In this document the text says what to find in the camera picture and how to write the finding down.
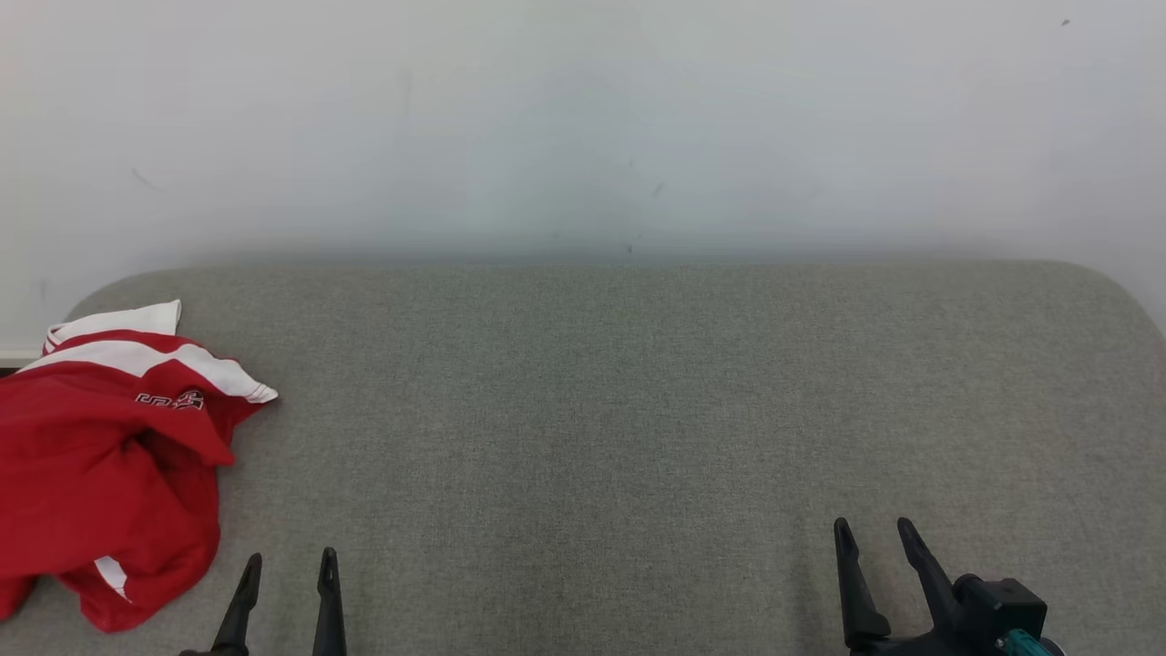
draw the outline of red and white shirt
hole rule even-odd
[[[149,619],[218,549],[215,467],[275,390],[175,336],[178,301],[50,327],[0,379],[0,620],[37,576],[103,632]]]

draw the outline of gray fabric surface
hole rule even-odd
[[[331,545],[356,656],[844,654],[840,515],[897,633],[929,626],[906,515],[1070,654],[1166,643],[1166,348],[1091,270],[213,268],[73,316],[174,297],[281,393],[219,474],[219,556],[114,636],[42,580],[0,653],[206,648],[261,551],[252,653],[308,654]]]

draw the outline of white stripe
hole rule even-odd
[[[129,598],[126,597],[126,571],[121,569],[121,563],[106,556],[93,560],[93,564],[97,565],[97,573],[101,574],[113,592],[120,594],[121,599],[129,601]]]
[[[206,350],[183,345],[173,353],[156,352],[146,345],[124,340],[90,343],[57,351],[21,369],[28,372],[58,362],[89,362],[110,367],[141,379],[147,372],[164,362],[177,361],[198,374],[224,395],[243,397],[250,403],[267,403],[279,394],[255,381],[233,360],[219,360]]]
[[[65,340],[105,333],[106,331],[138,331],[139,333],[174,336],[181,316],[182,301],[178,299],[138,309],[91,313],[69,323],[57,323],[49,326],[49,334],[45,336],[44,340],[44,352],[52,353]]]

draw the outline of white wall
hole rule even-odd
[[[1166,324],[1166,3],[6,0],[0,220],[0,350],[350,251],[1058,258]]]

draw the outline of robotic arm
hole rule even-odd
[[[984,581],[964,574],[953,585],[906,517],[899,519],[899,538],[907,562],[919,573],[934,623],[932,630],[909,639],[890,637],[891,623],[874,607],[850,525],[842,517],[834,523],[843,637],[851,656],[1065,656],[1041,635],[1048,607],[1019,581]],[[250,656],[247,619],[259,599],[262,566],[258,553],[247,560],[210,650],[187,650],[180,656]],[[311,654],[347,656],[340,576],[331,548],[321,558],[316,590],[319,616]]]
[[[964,574],[951,585],[906,517],[899,519],[899,538],[934,625],[911,639],[890,637],[891,623],[874,608],[850,525],[842,517],[834,523],[842,630],[851,656],[1065,656],[1041,636],[1048,607],[1019,581]]]

